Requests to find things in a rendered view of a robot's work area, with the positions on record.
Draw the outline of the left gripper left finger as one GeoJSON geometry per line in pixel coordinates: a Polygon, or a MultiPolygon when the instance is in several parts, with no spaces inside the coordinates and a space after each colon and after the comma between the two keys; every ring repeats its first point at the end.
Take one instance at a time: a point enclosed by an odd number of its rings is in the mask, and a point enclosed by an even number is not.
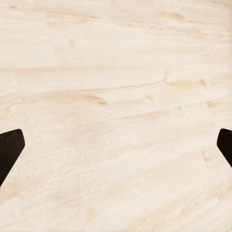
{"type": "Polygon", "coordinates": [[[0,134],[0,187],[25,147],[21,129],[0,134]]]}

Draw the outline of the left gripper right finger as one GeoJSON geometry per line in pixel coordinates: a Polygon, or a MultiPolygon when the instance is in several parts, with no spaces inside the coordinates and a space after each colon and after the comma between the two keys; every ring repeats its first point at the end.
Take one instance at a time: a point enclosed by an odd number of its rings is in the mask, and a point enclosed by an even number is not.
{"type": "Polygon", "coordinates": [[[217,138],[217,147],[232,167],[232,130],[220,129],[217,138]]]}

